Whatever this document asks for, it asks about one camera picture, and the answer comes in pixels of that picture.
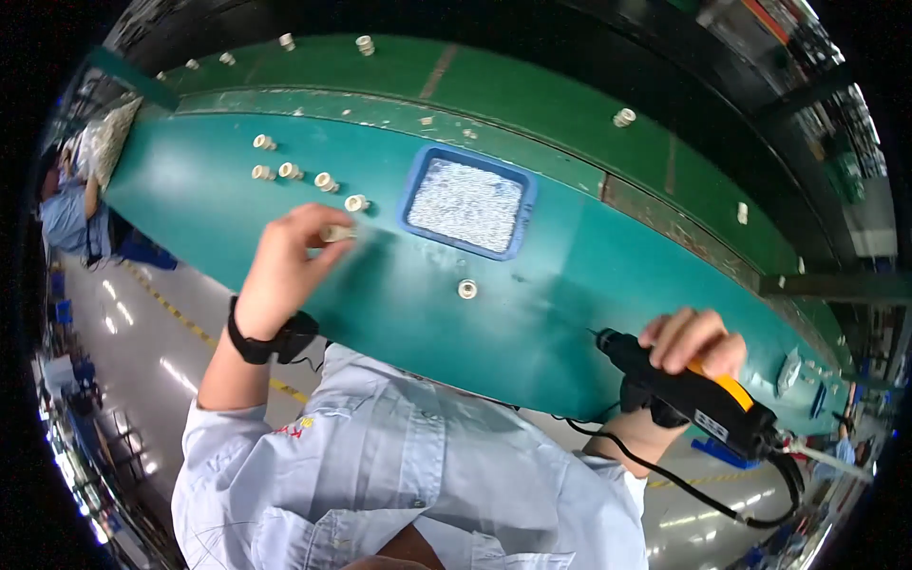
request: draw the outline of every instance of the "worker in blue shirt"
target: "worker in blue shirt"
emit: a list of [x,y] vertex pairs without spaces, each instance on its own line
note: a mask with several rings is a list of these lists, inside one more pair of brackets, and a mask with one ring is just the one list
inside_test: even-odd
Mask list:
[[101,201],[94,176],[82,181],[75,175],[71,157],[68,150],[53,149],[42,156],[38,214],[48,245],[94,264],[117,252],[133,228]]
[[[320,239],[333,224],[352,221],[305,204],[266,226],[234,305],[235,339],[274,338],[310,297],[352,246]],[[659,316],[639,343],[672,374],[699,355],[708,374],[737,378],[747,357],[711,310]],[[225,328],[191,404],[171,501],[191,568],[648,568],[648,470],[611,440],[565,451],[512,408],[339,344],[301,416],[278,430],[264,421],[268,391],[268,364],[242,356]],[[686,428],[642,409],[604,430],[658,462]]]
[[[839,430],[836,433],[835,440],[830,436],[823,438],[809,437],[805,445],[811,449],[828,453],[843,463],[864,467],[871,454],[871,446],[867,441],[861,441],[853,445],[849,439],[849,431],[852,427],[851,411],[852,400],[849,400],[841,416],[835,412],[833,413],[836,419],[839,420]],[[839,477],[842,473],[833,465],[827,465],[819,461],[814,462],[811,470],[811,476],[817,481],[830,481]]]

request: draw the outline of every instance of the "gray epoxy floor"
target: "gray epoxy floor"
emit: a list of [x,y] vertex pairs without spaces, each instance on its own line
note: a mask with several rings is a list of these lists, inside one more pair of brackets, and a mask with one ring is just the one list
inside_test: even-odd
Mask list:
[[[91,354],[104,390],[106,410],[125,411],[142,434],[151,487],[169,500],[180,469],[181,432],[187,409],[212,355],[212,349],[169,313],[125,267],[114,263],[95,272],[65,259],[67,294],[73,300],[74,325]],[[209,277],[180,265],[165,272],[139,266],[169,303],[205,332],[218,337],[228,314],[231,292]],[[305,354],[322,362],[323,343]],[[319,383],[308,364],[274,366],[273,376],[310,394]],[[301,402],[270,391],[266,419],[274,427],[292,421]],[[547,414],[522,410],[567,449],[579,449],[586,436]],[[739,473],[731,466],[690,448],[682,437],[661,464],[686,479]],[[739,510],[774,517],[788,507],[788,492],[770,467],[733,481],[707,482],[700,489]],[[650,476],[651,481],[660,481]],[[648,488],[643,525],[650,567],[710,570],[730,564],[769,532],[755,531],[717,515],[676,487]]]

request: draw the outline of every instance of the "blue plastic tray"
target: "blue plastic tray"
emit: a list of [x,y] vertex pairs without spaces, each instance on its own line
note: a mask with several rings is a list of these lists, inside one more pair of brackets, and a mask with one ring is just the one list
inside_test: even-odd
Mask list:
[[[408,222],[409,210],[411,210],[411,205],[415,201],[415,193],[421,186],[421,182],[424,181],[430,162],[434,159],[458,162],[459,164],[465,164],[466,166],[471,166],[481,171],[493,172],[498,176],[503,176],[507,180],[517,182],[523,187],[523,195],[520,198],[519,208],[516,210],[516,222],[513,226],[513,236],[511,236],[509,245],[502,253],[480,247],[479,245],[470,244],[463,240],[449,237],[448,235],[432,232],[431,230],[420,228]],[[409,172],[409,177],[406,182],[406,190],[402,195],[402,199],[399,201],[397,222],[399,223],[399,227],[406,232],[414,233],[435,242],[440,242],[473,254],[481,255],[482,257],[487,257],[496,261],[505,261],[513,259],[519,252],[520,245],[523,243],[525,226],[532,217],[532,208],[535,205],[537,194],[538,190],[535,186],[535,178],[532,176],[532,173],[525,169],[488,158],[477,152],[469,152],[446,145],[429,144],[415,155],[415,161],[412,162],[411,171]]]

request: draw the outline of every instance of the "person sitting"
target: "person sitting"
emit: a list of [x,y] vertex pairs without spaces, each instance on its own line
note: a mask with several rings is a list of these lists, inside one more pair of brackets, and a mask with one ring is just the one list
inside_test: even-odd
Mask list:
[[[867,441],[861,441],[856,445],[853,445],[852,441],[849,439],[850,431],[855,431],[851,418],[851,409],[852,402],[849,400],[849,403],[845,406],[845,411],[843,411],[841,416],[835,412],[833,414],[834,417],[839,420],[839,430],[836,434],[838,436],[836,442],[833,442],[830,437],[807,438],[804,445],[810,449],[823,451],[845,463],[849,463],[856,467],[864,467],[868,457],[871,455],[871,446]],[[833,465],[827,465],[826,463],[820,463],[819,461],[815,462],[811,468],[811,477],[816,481],[831,481],[840,474],[842,474],[842,472]]]
[[133,233],[133,226],[99,198],[98,180],[74,174],[71,153],[45,152],[39,162],[38,217],[48,245],[85,255],[88,265],[110,258]]

